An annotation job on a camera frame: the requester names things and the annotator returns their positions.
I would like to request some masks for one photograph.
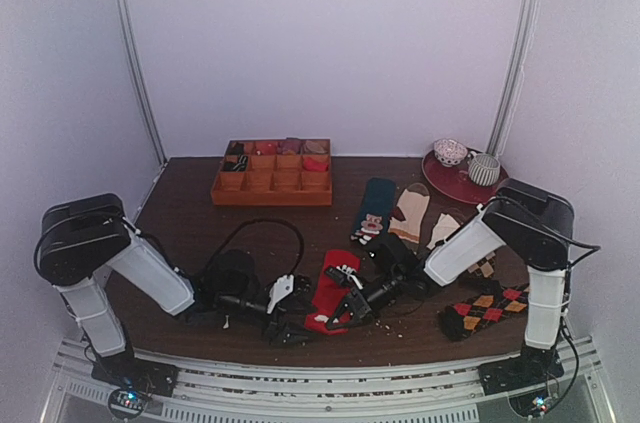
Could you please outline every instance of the dark wooden table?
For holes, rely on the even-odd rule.
[[[172,159],[138,220],[146,232],[157,236],[171,261],[190,273],[204,265],[211,252],[239,223],[260,217],[285,218],[305,236],[306,251],[299,273],[317,280],[329,249],[352,250],[349,232],[359,208],[366,181],[372,176],[391,178],[398,194],[408,184],[424,181],[420,160],[415,158],[334,158],[333,206],[330,208],[214,207],[209,191],[219,158]],[[431,189],[431,202],[422,225],[422,241],[428,242],[440,213],[470,216],[474,208],[454,202]],[[247,228],[231,247],[255,258],[263,283],[285,273],[292,265],[297,242],[286,228],[259,225]],[[363,260],[363,272],[373,274],[373,263]],[[497,256],[497,278],[505,285],[528,280],[525,266],[509,250]],[[478,292],[457,283],[444,288],[415,312],[416,302],[400,299],[387,308],[380,326],[369,325],[345,335],[322,337],[305,346],[270,347],[257,326],[231,319],[231,327],[185,326],[120,275],[113,274],[107,292],[116,314],[126,325],[134,346],[161,353],[258,365],[280,366],[387,366],[474,358],[517,351],[526,318],[501,322],[466,341],[450,342],[439,330],[436,313]]]

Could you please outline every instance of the red sock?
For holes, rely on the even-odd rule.
[[[307,315],[304,322],[305,328],[325,335],[341,335],[346,333],[345,328],[339,330],[327,330],[325,323],[329,320],[329,317],[336,311],[340,301],[349,292],[348,288],[341,288],[336,282],[324,274],[324,271],[330,266],[348,266],[353,268],[354,271],[360,269],[360,258],[348,251],[343,250],[329,250],[324,256],[324,265],[322,266],[322,272],[320,278],[318,278],[318,288],[316,294],[313,295],[312,303],[318,309],[316,313]],[[345,323],[349,320],[349,315],[345,313],[340,318],[341,323]]]

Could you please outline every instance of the wooden box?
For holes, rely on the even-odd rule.
[[[283,140],[269,140],[278,145]],[[326,154],[305,153],[304,142],[300,154],[257,154],[260,140],[231,141],[220,163],[211,188],[214,205],[220,206],[331,206],[331,142],[313,139]],[[224,171],[225,162],[237,163],[240,155],[230,154],[236,143],[244,145],[248,157],[244,171]],[[307,171],[306,159],[326,163],[327,171]]]

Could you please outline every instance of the red and white bowl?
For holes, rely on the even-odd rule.
[[[442,166],[457,166],[467,157],[469,150],[451,138],[442,138],[433,144],[433,151]]]

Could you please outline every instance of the round red tray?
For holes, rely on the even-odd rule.
[[[509,175],[500,168],[500,179],[492,186],[478,186],[469,179],[468,159],[458,166],[447,168],[436,159],[433,151],[422,160],[422,173],[431,185],[440,193],[462,203],[477,205],[486,203],[495,195],[500,183]]]

